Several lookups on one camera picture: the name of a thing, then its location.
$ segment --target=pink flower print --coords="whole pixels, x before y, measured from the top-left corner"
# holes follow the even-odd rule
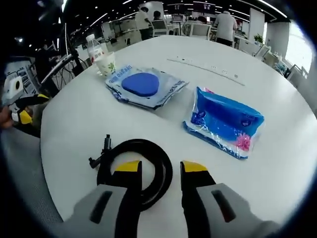
[[[251,138],[246,133],[240,134],[237,137],[237,141],[235,143],[236,146],[238,146],[240,149],[244,151],[249,151],[251,144]]]

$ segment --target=blue sponge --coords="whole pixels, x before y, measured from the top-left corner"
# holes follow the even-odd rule
[[[125,78],[121,86],[140,97],[150,97],[158,92],[159,78],[151,73],[137,73]]]

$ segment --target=person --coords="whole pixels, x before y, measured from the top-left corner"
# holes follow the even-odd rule
[[[155,11],[154,14],[153,14],[153,16],[154,16],[154,21],[156,21],[156,20],[161,20],[160,12],[159,12],[159,11]]]
[[[200,21],[202,24],[207,24],[207,19],[204,16],[199,16],[197,20]]]
[[[0,109],[0,129],[7,129],[13,126],[11,111],[8,106]]]
[[[226,46],[232,46],[233,31],[237,29],[237,22],[234,17],[225,10],[217,16],[214,25],[218,28],[216,42]]]
[[[147,15],[148,12],[147,7],[142,7],[139,12],[135,15],[135,21],[137,23],[137,28],[141,33],[142,41],[151,38],[152,30],[149,27],[151,22],[149,21],[149,17]]]

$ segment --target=potted plant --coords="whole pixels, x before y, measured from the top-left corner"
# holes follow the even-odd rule
[[[255,40],[255,43],[257,44],[257,42],[263,44],[263,36],[257,34],[256,36],[254,36],[254,40]]]

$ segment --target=plastic bag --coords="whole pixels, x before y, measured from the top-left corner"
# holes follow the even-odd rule
[[[136,68],[130,65],[106,79],[108,89],[117,100],[154,110],[164,106],[187,84],[155,68]]]
[[[205,91],[197,87],[192,113],[183,127],[226,153],[247,159],[264,116],[242,103]]]

